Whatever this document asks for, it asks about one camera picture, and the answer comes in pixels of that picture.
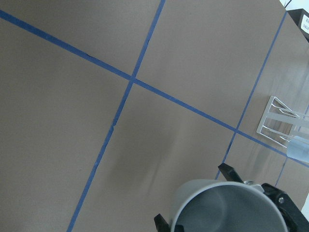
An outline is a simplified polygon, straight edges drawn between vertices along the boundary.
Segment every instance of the white sign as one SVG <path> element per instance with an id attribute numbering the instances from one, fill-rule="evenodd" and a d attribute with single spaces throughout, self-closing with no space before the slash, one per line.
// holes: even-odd
<path id="1" fill-rule="evenodd" d="M 300 28 L 309 34 L 309 18 L 304 14 Z"/>

